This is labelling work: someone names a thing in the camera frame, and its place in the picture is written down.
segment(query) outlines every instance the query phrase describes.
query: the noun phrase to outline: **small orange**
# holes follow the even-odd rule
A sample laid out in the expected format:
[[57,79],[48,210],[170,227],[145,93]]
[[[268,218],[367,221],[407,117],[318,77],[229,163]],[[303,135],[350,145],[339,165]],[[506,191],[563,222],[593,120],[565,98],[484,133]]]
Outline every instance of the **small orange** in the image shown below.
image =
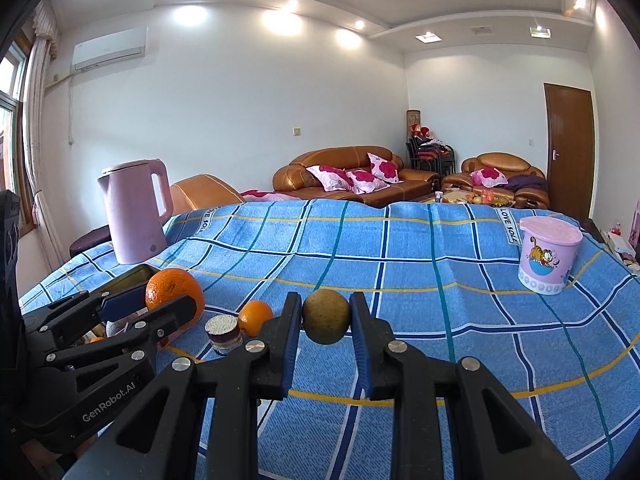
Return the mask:
[[249,337],[256,337],[262,324],[273,318],[271,307],[264,301],[247,301],[238,314],[238,326]]
[[199,320],[204,312],[204,293],[202,287],[190,273],[182,269],[163,269],[154,274],[146,284],[145,303],[146,307],[151,310],[157,306],[165,304],[178,296],[187,294],[196,302],[196,314],[191,321],[188,321],[180,327],[178,333],[172,334],[172,340],[190,329]]

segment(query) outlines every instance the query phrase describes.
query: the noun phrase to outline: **wooden door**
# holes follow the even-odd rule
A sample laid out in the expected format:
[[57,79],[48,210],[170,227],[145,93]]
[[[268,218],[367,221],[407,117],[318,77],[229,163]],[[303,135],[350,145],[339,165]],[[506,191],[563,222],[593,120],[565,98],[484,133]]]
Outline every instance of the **wooden door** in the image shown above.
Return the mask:
[[551,209],[584,222],[593,192],[595,128],[591,92],[545,83]]

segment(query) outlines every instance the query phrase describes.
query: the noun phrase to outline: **bolt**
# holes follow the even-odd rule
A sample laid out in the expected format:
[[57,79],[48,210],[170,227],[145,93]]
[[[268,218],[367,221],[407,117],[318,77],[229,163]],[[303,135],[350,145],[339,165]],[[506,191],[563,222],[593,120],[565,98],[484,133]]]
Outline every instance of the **bolt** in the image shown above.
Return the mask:
[[475,372],[480,369],[480,361],[475,357],[465,357],[460,361],[460,364],[462,364],[465,370],[469,370],[470,372]]
[[254,341],[249,341],[244,348],[247,352],[251,352],[252,354],[257,354],[258,352],[262,352],[264,350],[265,344],[264,342],[256,339]]
[[394,339],[393,341],[389,341],[387,348],[391,350],[395,354],[401,354],[402,352],[406,352],[406,343],[404,341],[398,341],[398,339]]
[[178,357],[171,363],[171,368],[176,372],[183,372],[191,366],[191,360],[187,357]]

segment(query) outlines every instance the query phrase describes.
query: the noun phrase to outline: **air conditioner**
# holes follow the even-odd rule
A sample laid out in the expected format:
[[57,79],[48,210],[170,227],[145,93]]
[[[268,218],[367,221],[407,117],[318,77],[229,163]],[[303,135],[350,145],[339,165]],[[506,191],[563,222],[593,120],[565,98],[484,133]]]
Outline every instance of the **air conditioner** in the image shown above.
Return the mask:
[[77,44],[71,61],[72,71],[86,72],[109,63],[143,57],[147,31],[146,27],[132,28]]

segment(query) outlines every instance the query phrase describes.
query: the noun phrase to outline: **window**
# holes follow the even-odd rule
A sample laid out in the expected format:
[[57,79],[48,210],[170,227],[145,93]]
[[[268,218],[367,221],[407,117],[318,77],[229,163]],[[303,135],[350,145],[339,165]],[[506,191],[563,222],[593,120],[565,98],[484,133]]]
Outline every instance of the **window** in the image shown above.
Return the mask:
[[24,167],[22,144],[22,99],[31,43],[20,33],[0,61],[0,189],[10,189],[21,198],[20,235],[34,228],[33,193]]

